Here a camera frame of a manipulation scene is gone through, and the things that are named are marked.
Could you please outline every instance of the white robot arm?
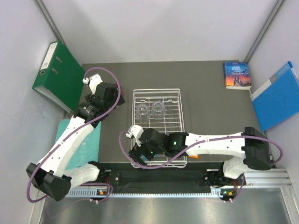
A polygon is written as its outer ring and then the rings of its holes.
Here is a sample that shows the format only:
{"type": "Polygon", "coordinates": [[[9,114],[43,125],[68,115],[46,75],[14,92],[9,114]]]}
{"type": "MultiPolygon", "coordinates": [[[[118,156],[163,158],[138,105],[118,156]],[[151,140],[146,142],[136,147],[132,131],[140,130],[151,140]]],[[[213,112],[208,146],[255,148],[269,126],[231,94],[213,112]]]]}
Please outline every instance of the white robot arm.
{"type": "Polygon", "coordinates": [[[226,178],[237,179],[241,174],[250,170],[271,169],[269,145],[259,140],[246,140],[244,138],[209,141],[214,138],[229,136],[251,135],[264,137],[256,129],[247,127],[243,133],[229,135],[199,135],[192,133],[159,133],[154,129],[143,129],[140,126],[131,126],[126,136],[134,138],[136,144],[129,152],[130,157],[141,165],[146,163],[140,158],[143,155],[152,160],[156,154],[165,154],[173,157],[185,148],[196,142],[204,143],[190,147],[182,155],[196,156],[200,154],[231,155],[232,159],[225,161],[223,175],[226,178]]]}
{"type": "MultiPolygon", "coordinates": [[[[117,86],[103,82],[98,74],[91,76],[89,79],[84,79],[83,82],[88,84],[92,93],[86,96],[86,102],[78,106],[66,130],[52,149],[38,162],[41,163],[54,148],[60,145],[40,166],[32,181],[34,187],[56,201],[63,199],[71,188],[95,180],[102,182],[105,178],[104,168],[94,161],[90,161],[88,164],[78,168],[65,170],[66,165],[81,142],[107,115],[80,128],[69,138],[67,136],[85,123],[105,113],[115,103],[118,95],[117,86]]],[[[121,96],[117,105],[121,105],[124,102],[121,96]]],[[[29,177],[31,177],[36,168],[36,164],[29,164],[26,170],[29,177]]]]}

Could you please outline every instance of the clear glass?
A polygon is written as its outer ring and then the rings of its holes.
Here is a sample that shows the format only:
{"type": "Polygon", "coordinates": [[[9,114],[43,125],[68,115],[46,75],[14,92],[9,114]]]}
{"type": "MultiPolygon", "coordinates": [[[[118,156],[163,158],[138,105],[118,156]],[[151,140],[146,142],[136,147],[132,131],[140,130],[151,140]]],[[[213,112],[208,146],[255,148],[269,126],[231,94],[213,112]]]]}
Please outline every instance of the clear glass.
{"type": "Polygon", "coordinates": [[[150,121],[150,109],[146,104],[139,104],[136,108],[136,119],[139,123],[150,121]]]}
{"type": "Polygon", "coordinates": [[[155,101],[151,108],[151,115],[155,120],[162,120],[165,118],[165,105],[161,100],[155,101]]]}

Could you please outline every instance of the white wire rack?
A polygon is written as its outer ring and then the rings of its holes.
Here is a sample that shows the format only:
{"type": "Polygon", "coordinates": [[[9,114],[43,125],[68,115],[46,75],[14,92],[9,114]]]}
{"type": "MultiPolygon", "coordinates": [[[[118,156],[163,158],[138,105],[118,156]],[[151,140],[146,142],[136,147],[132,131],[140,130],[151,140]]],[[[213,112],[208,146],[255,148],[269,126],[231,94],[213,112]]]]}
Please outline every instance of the white wire rack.
{"type": "MultiPolygon", "coordinates": [[[[184,132],[184,119],[180,89],[144,89],[133,91],[132,125],[139,125],[142,128],[153,128],[161,133],[184,132]],[[146,104],[151,111],[152,104],[161,100],[166,108],[166,116],[162,120],[155,120],[152,116],[147,123],[141,123],[136,119],[136,108],[139,104],[146,104]]],[[[170,158],[164,154],[157,155],[153,160],[147,161],[142,158],[148,166],[157,166],[166,163],[170,158]]],[[[184,168],[187,164],[187,157],[182,156],[172,161],[165,167],[184,168]]]]}

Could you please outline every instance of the green binder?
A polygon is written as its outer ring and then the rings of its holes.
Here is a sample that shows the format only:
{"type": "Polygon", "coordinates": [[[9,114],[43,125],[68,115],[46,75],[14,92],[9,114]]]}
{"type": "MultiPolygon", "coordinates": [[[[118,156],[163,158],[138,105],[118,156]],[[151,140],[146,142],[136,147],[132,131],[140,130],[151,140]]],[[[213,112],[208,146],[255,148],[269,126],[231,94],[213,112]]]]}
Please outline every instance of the green binder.
{"type": "Polygon", "coordinates": [[[84,72],[61,41],[53,42],[32,88],[70,113],[79,105],[84,72]]]}

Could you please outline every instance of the blue binder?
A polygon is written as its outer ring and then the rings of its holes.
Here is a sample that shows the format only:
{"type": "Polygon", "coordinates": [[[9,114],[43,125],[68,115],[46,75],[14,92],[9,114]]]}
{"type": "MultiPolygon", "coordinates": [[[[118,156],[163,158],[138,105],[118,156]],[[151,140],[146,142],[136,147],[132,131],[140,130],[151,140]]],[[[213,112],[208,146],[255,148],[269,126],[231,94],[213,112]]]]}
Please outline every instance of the blue binder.
{"type": "Polygon", "coordinates": [[[251,98],[262,131],[299,112],[299,82],[292,63],[286,63],[251,98]]]}

